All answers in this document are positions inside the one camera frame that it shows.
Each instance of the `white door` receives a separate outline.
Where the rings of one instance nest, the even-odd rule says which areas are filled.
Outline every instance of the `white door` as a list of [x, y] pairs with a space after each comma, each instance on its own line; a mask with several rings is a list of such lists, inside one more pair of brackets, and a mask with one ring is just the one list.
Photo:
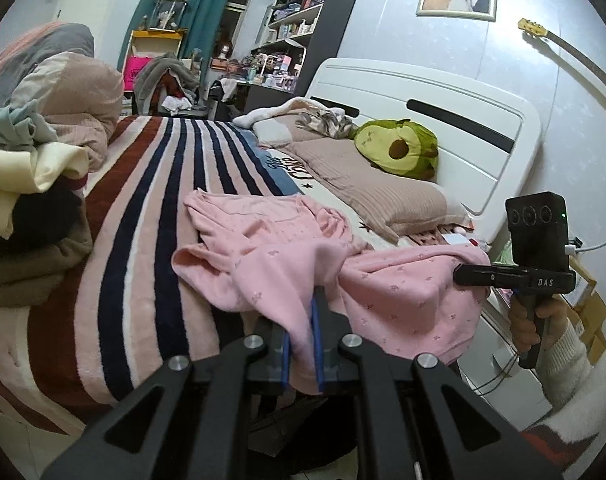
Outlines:
[[100, 42], [113, 0], [59, 0], [54, 20], [83, 23], [94, 36], [94, 57], [99, 57]]

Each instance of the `headboard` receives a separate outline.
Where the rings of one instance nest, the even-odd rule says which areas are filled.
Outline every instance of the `headboard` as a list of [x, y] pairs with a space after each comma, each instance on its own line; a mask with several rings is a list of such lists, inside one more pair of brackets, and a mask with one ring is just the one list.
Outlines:
[[489, 242], [505, 222], [541, 140], [525, 99], [464, 76], [371, 59], [328, 59], [306, 97], [345, 108], [358, 125], [411, 118], [438, 137], [435, 182], [462, 202]]

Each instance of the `white cable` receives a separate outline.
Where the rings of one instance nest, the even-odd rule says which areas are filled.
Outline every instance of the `white cable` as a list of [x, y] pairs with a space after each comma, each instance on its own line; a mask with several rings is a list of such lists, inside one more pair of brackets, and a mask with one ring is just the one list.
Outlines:
[[605, 246], [606, 246], [606, 242], [603, 242], [603, 243], [601, 243], [599, 245], [595, 245], [593, 247], [582, 247], [582, 248], [578, 249], [578, 248], [576, 248], [576, 246], [569, 244], [569, 245], [565, 246], [565, 254], [567, 256], [576, 256], [576, 254], [587, 253], [589, 251], [595, 251], [597, 249], [602, 249]]

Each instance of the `white dress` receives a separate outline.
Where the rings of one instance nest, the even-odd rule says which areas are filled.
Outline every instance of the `white dress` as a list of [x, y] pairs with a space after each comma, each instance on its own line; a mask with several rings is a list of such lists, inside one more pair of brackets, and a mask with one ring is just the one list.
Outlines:
[[448, 10], [465, 10], [471, 12], [474, 10], [478, 0], [450, 0]]

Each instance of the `window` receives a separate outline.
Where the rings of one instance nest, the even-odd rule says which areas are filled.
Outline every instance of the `window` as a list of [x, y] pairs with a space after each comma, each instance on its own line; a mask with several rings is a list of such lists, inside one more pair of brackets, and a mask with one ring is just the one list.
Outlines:
[[243, 17], [250, 0], [227, 0], [221, 22], [218, 27], [219, 37], [227, 37], [232, 44], [236, 43], [241, 30]]

